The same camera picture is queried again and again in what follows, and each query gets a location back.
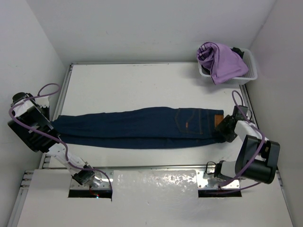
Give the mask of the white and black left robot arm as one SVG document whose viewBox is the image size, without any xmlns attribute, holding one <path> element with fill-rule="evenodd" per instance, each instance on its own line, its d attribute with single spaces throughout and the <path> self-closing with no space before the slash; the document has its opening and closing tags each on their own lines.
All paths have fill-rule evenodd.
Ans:
<svg viewBox="0 0 303 227">
<path fill-rule="evenodd" d="M 49 121 L 48 102 L 37 104 L 30 93 L 19 92 L 12 97 L 8 126 L 33 151 L 54 157 L 64 165 L 73 180 L 82 186 L 92 187 L 96 173 L 78 156 L 67 152 L 67 145 Z"/>
</svg>

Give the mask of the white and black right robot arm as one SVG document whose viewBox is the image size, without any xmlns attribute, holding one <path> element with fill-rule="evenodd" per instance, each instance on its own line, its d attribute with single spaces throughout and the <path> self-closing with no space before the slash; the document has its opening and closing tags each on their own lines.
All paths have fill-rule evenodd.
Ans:
<svg viewBox="0 0 303 227">
<path fill-rule="evenodd" d="M 280 144 L 266 138 L 254 123 L 235 116 L 226 116 L 216 130 L 227 142 L 237 137 L 242 146 L 236 161 L 220 161 L 216 164 L 214 178 L 222 183 L 238 179 L 250 179 L 258 183 L 273 182 L 277 170 Z"/>
</svg>

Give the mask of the dark blue denim trousers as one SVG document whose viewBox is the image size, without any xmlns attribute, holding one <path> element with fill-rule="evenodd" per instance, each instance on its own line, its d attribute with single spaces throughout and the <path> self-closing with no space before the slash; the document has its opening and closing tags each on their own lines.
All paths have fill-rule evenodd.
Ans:
<svg viewBox="0 0 303 227">
<path fill-rule="evenodd" d="M 149 107 L 117 113 L 61 115 L 52 122 L 68 144 L 121 149 L 173 149 L 223 143 L 215 129 L 223 110 Z"/>
</svg>

